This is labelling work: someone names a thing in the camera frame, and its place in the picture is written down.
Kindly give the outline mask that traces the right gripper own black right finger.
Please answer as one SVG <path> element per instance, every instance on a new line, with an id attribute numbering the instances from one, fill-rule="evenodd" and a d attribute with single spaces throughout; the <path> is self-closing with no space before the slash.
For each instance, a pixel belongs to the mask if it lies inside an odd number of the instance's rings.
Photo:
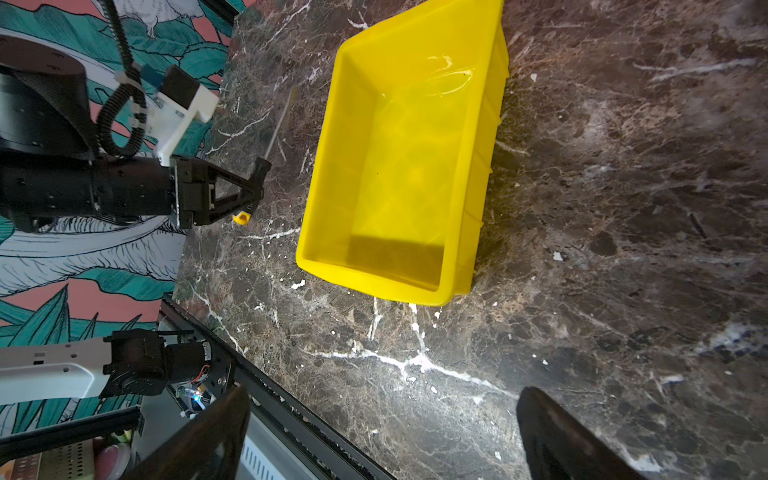
<path id="1" fill-rule="evenodd" d="M 642 477 L 539 388 L 522 390 L 516 418 L 533 479 Z"/>

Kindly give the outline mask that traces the right gripper own black left finger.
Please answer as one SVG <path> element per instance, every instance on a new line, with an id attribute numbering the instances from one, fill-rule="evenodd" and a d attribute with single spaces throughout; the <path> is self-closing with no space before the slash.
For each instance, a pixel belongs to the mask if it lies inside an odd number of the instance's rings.
<path id="1" fill-rule="evenodd" d="M 234 479 L 250 415 L 245 387 L 231 389 L 123 477 Z"/>

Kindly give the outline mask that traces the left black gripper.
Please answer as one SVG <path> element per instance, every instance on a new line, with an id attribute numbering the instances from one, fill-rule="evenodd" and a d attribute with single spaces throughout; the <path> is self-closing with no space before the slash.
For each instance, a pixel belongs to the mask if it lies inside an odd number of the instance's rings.
<path id="1" fill-rule="evenodd" d="M 157 160 L 134 158 L 98 162 L 91 170 L 94 213 L 125 223 L 146 216 L 173 216 L 179 227 L 233 219 L 246 225 L 264 198 L 272 164 L 255 160 L 248 177 L 206 160 L 177 157 L 171 168 Z"/>

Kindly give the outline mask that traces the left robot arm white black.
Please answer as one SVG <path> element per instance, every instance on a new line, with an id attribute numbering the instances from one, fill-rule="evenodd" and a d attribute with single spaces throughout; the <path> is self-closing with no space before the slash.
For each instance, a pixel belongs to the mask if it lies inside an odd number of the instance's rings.
<path id="1" fill-rule="evenodd" d="M 247 216 L 263 196 L 270 164 L 258 159 L 246 178 L 198 159 L 173 155 L 165 138 L 158 159 L 106 142 L 109 129 L 89 113 L 86 72 L 76 59 L 48 46 L 1 40 L 1 214 L 14 234 L 1 252 L 35 259 L 65 247 L 76 255 L 103 246 L 43 229 L 65 216 L 106 217 L 150 233 L 175 214 L 180 227 L 205 225 L 229 214 Z M 106 336 L 98 321 L 71 327 L 69 288 L 23 318 L 3 305 L 12 335 L 1 338 L 1 402 L 16 409 L 14 433 L 1 441 L 10 462 L 98 435 L 96 409 L 108 399 L 157 395 L 171 384 L 197 384 L 216 362 L 206 340 L 168 343 L 162 334 L 127 322 Z"/>

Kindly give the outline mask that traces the black yellow handled screwdriver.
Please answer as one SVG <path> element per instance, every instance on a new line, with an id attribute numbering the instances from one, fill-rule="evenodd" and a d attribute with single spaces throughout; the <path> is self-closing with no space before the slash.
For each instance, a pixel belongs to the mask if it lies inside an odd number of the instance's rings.
<path id="1" fill-rule="evenodd" d="M 269 162 L 268 158 L 277 141 L 278 134 L 280 133 L 281 127 L 284 123 L 284 120 L 288 114 L 290 106 L 293 103 L 295 97 L 296 97 L 296 88 L 292 87 L 289 91 L 289 95 L 286 100 L 286 103 L 281 111 L 281 114 L 278 118 L 275 129 L 267 145 L 267 149 L 262 156 L 259 156 L 257 158 L 255 162 L 254 170 L 249 178 L 249 182 L 251 183 L 251 186 L 255 190 L 255 193 L 253 194 L 253 201 L 251 203 L 245 204 L 239 213 L 234 214 L 232 216 L 232 220 L 238 225 L 245 226 L 250 223 L 250 220 L 253 216 L 254 211 L 258 207 L 261 200 L 264 198 L 264 183 L 265 183 L 267 174 L 272 168 L 272 164 Z"/>

